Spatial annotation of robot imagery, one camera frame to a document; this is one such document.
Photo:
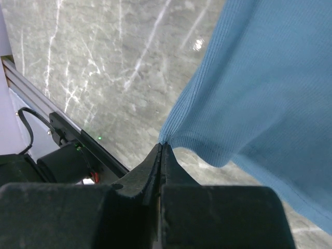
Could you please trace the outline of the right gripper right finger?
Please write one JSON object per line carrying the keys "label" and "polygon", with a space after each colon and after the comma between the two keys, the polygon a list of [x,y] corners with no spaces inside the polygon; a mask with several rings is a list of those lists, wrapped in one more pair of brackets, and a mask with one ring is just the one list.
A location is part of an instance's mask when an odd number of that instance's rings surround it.
{"label": "right gripper right finger", "polygon": [[161,154],[163,248],[295,248],[278,195],[264,186],[203,186]]}

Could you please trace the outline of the blue tank top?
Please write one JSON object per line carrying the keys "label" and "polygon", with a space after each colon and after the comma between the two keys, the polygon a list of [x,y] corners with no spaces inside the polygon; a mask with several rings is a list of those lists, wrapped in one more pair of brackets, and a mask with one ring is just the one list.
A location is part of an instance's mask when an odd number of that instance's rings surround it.
{"label": "blue tank top", "polygon": [[226,1],[159,142],[234,162],[331,233],[331,1]]}

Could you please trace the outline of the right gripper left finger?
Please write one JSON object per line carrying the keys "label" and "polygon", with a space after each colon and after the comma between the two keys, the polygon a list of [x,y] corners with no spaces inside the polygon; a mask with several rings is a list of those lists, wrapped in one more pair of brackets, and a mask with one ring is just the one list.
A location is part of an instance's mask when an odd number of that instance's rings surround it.
{"label": "right gripper left finger", "polygon": [[1,248],[152,248],[162,146],[112,184],[1,188]]}

